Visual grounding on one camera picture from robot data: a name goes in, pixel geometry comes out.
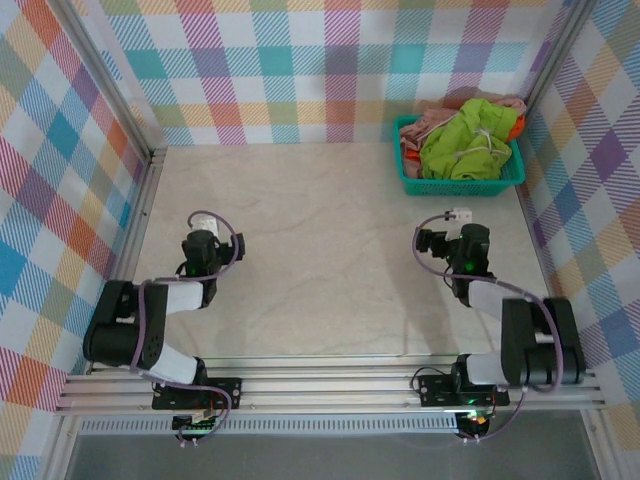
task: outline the metal vent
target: metal vent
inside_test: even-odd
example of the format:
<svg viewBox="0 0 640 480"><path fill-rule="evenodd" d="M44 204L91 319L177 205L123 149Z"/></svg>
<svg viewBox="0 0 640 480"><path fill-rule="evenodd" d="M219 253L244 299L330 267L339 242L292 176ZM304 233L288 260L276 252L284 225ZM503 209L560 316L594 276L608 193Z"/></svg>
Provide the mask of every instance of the metal vent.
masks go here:
<svg viewBox="0 0 640 480"><path fill-rule="evenodd" d="M360 415L246 415L230 418L219 434L374 435L390 433L451 433L457 431L451 413ZM190 429L190 433L199 432ZM171 434L171 417L87 417L80 435Z"/></svg>
<svg viewBox="0 0 640 480"><path fill-rule="evenodd" d="M171 433L171 417L86 417L78 432L80 435L154 435Z"/></svg>

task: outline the beige floor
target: beige floor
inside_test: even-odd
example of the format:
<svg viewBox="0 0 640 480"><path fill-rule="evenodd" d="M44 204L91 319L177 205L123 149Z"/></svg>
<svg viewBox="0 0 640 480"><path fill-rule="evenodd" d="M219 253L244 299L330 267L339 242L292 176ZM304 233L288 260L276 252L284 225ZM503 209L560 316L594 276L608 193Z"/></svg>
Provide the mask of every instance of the beige floor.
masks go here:
<svg viewBox="0 0 640 480"><path fill-rule="evenodd" d="M386 144L170 149L136 279L172 274L187 215L210 209L245 234L247 255L219 280L208 309L168 318L168 339L185 353L489 351L498 320L460 305L410 250L414 227L454 206L471 207L491 229L498 276L544 292L513 189L497 198L409 197Z"/></svg>

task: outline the plaid wallpaper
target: plaid wallpaper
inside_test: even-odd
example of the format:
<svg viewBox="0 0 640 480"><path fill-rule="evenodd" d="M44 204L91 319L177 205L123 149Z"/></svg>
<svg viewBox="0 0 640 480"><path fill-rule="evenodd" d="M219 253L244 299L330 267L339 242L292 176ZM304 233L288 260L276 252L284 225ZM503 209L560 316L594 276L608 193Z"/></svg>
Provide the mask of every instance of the plaid wallpaper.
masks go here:
<svg viewBox="0 0 640 480"><path fill-rule="evenodd" d="M143 164L44 0L0 2L0 66L0 479L30 479Z"/></svg>
<svg viewBox="0 0 640 480"><path fill-rule="evenodd" d="M171 145L385 141L424 100L526 96L571 3L99 0L114 46L97 1L74 3Z"/></svg>
<svg viewBox="0 0 640 480"><path fill-rule="evenodd" d="M601 0L522 138L526 211L640 472L640 7Z"/></svg>

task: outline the teal basket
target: teal basket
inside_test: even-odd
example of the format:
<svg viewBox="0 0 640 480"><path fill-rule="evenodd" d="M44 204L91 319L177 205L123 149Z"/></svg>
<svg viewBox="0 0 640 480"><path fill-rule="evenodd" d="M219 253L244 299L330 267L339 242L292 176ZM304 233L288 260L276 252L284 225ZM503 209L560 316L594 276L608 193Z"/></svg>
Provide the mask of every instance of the teal basket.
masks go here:
<svg viewBox="0 0 640 480"><path fill-rule="evenodd" d="M493 197L502 193L507 187L524 182L524 164L520 149L515 140L510 142L511 158L500 171L499 180L418 180L404 174L402 166L402 147L400 145L400 129L414 123L420 115L403 115L393 123L393 144L396 155L398 175L404 184L407 195L451 195Z"/></svg>

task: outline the robotic arm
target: robotic arm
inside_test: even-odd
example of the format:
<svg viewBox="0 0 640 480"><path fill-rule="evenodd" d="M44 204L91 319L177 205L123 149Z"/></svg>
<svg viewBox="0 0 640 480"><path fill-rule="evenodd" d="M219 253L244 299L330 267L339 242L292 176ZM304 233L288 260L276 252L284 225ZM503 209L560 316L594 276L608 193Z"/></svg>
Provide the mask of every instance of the robotic arm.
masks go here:
<svg viewBox="0 0 640 480"><path fill-rule="evenodd" d="M453 386L460 403L466 404L468 394L475 392L482 396L493 392L497 385L538 387L558 383L555 381L558 351L541 306L514 293L522 290L498 281L489 271L489 229L471 223L468 209L454 209L443 217L452 221L451 228L438 232L419 230L414 242L416 251L430 252L435 258L445 259L448 265L445 272L450 270L451 275L434 273L451 277L451 291L463 305L501 320L502 332L500 351L460 355L452 366L452 385L440 390ZM581 383L586 367L571 304L566 298L546 298L543 303L551 314L560 340L562 373L559 383ZM429 387L429 394L421 395L423 405L442 402L438 399L438 388ZM448 397L445 401L457 400Z"/></svg>
<svg viewBox="0 0 640 480"><path fill-rule="evenodd" d="M207 218L192 225L182 242L185 261L178 267L176 277L144 285L144 338L138 362L132 365L141 375L158 381L225 390L232 397L231 408L238 405L241 380L207 378L204 362L172 348L164 332L167 315L209 306L217 292L215 275L222 266L230 264L236 247L235 261L239 261L245 253L243 235L233 235L230 243L222 243L215 219ZM128 281L106 283L84 337L83 354L87 360L113 367L132 364L141 335L140 288L141 285ZM210 407L225 406L223 398L216 399L212 405L211 394L206 390L180 389L160 383L155 384L154 391L154 409L213 410Z"/></svg>

